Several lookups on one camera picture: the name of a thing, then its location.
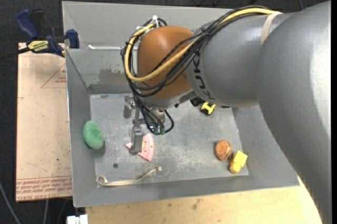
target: yellow sponge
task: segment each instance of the yellow sponge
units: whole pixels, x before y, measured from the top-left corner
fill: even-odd
[[[245,153],[237,151],[231,160],[230,171],[232,173],[238,173],[246,163],[247,157],[248,156]]]

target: yellow cable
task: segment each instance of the yellow cable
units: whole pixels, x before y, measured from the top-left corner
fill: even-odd
[[[271,11],[269,9],[263,9],[263,8],[257,8],[257,7],[254,7],[254,8],[247,8],[247,9],[243,9],[243,10],[240,10],[240,11],[237,11],[237,12],[234,12],[232,14],[230,14],[229,16],[227,16],[224,20],[222,20],[218,25],[221,25],[223,24],[224,22],[232,19],[232,18],[235,18],[237,16],[240,16],[240,15],[243,15],[243,14],[248,14],[248,13],[259,13],[259,14],[266,14],[266,15],[270,15],[270,14],[273,14],[275,11]],[[141,30],[139,30],[138,32],[136,32],[134,34],[134,36],[131,38],[130,40],[130,44],[133,44],[133,41],[135,39],[135,35],[138,35],[138,34],[141,34],[143,33],[145,30],[147,30],[146,28],[143,28]],[[135,77],[131,74],[130,72],[130,69],[128,68],[128,58],[129,58],[129,55],[130,55],[130,51],[131,51],[131,45],[129,45],[126,49],[126,52],[125,52],[125,60],[124,60],[124,68],[125,68],[125,73],[127,75],[127,77],[132,80],[132,81],[135,81],[135,82],[145,82],[155,76],[157,76],[159,73],[161,73],[165,68],[167,68],[170,64],[172,64],[174,61],[177,61],[179,60],[183,55],[184,53],[199,39],[200,37],[196,38],[194,41],[192,41],[188,46],[186,46],[184,49],[182,49],[180,52],[178,52],[174,57],[170,58],[169,60],[167,60],[163,65],[161,65],[158,69],[156,69],[155,71],[151,72],[150,74],[144,76],[144,77]]]

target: yellow clamp label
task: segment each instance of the yellow clamp label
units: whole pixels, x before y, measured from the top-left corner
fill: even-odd
[[[34,52],[39,52],[41,50],[45,50],[48,48],[48,41],[44,40],[32,41],[28,44],[27,47]]]

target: blue clamp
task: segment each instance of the blue clamp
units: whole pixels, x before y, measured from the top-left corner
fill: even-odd
[[[43,11],[39,11],[39,13],[35,13],[35,22],[37,22],[40,27],[34,26],[31,20],[31,13],[28,8],[21,11],[16,17],[16,23],[21,28],[22,31],[26,32],[29,35],[29,41],[27,41],[26,46],[34,53],[51,53],[55,55],[59,55],[63,57],[62,51],[64,49],[58,44],[57,41],[69,39],[70,48],[79,48],[80,41],[78,39],[78,34],[75,30],[71,29],[66,32],[66,35],[61,37],[54,37],[52,34],[47,34],[45,36],[46,29],[42,28],[42,18],[43,18]]]

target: beige table surface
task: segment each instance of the beige table surface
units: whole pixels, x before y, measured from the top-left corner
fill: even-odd
[[[19,56],[17,201],[72,194],[64,67],[64,59],[55,55]],[[89,224],[321,223],[302,182],[295,187],[86,207],[84,212]]]

